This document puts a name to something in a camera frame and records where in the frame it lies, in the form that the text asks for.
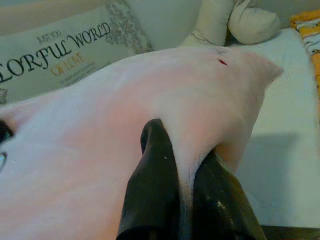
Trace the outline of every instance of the pink pillow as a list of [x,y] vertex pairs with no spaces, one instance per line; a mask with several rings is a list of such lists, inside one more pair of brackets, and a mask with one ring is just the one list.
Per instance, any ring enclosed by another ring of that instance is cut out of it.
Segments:
[[160,118],[191,205],[196,170],[217,147],[235,171],[282,69],[236,49],[175,48],[126,58],[73,86],[0,108],[2,240],[115,239],[140,134]]

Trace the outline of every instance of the yellow blanket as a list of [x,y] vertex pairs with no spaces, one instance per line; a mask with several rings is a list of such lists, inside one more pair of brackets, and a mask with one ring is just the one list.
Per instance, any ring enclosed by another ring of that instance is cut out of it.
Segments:
[[304,46],[311,55],[320,98],[320,9],[292,16],[290,26],[299,31]]

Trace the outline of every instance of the cushion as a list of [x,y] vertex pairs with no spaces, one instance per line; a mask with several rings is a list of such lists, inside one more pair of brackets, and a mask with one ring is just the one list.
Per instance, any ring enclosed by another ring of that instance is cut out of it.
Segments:
[[2,7],[0,29],[0,89],[5,93],[0,103],[69,86],[120,59],[152,50],[124,0]]
[[[0,108],[15,136],[0,146],[1,240],[116,239],[145,124],[172,143],[182,206],[216,147],[236,171],[282,69],[232,48],[179,47],[132,56],[72,86]],[[190,225],[182,216],[185,234]]]
[[203,42],[225,45],[233,0],[203,0],[193,34]]
[[253,0],[239,0],[232,10],[228,27],[242,44],[267,41],[280,30],[280,19],[272,13],[255,7]]

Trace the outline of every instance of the bedding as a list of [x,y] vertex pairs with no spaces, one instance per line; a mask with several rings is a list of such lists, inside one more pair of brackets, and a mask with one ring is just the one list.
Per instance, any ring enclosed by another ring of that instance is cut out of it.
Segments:
[[293,16],[290,25],[299,31],[304,47],[311,55],[320,98],[320,9]]
[[233,0],[203,0],[191,34],[203,42],[224,46]]
[[320,144],[314,69],[299,33],[232,47],[284,69],[265,95],[237,177],[260,224],[320,228]]
[[273,38],[280,30],[276,13],[256,7],[255,0],[238,0],[234,5],[228,27],[242,44],[258,44]]
[[0,29],[0,104],[70,86],[111,63],[152,50],[125,0],[1,7]]
[[215,148],[230,170],[238,168],[265,89],[282,71],[237,49],[179,47],[123,59],[0,108],[15,134],[0,145],[7,155],[0,239],[115,239],[142,156],[141,132],[152,119],[161,120],[172,144],[181,239],[189,239],[199,165]]

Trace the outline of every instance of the white bedsheet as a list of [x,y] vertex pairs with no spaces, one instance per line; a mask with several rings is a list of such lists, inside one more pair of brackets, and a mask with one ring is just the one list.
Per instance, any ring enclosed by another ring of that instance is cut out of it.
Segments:
[[233,44],[284,68],[267,90],[237,176],[263,225],[320,227],[317,89],[299,33],[283,29],[256,45]]

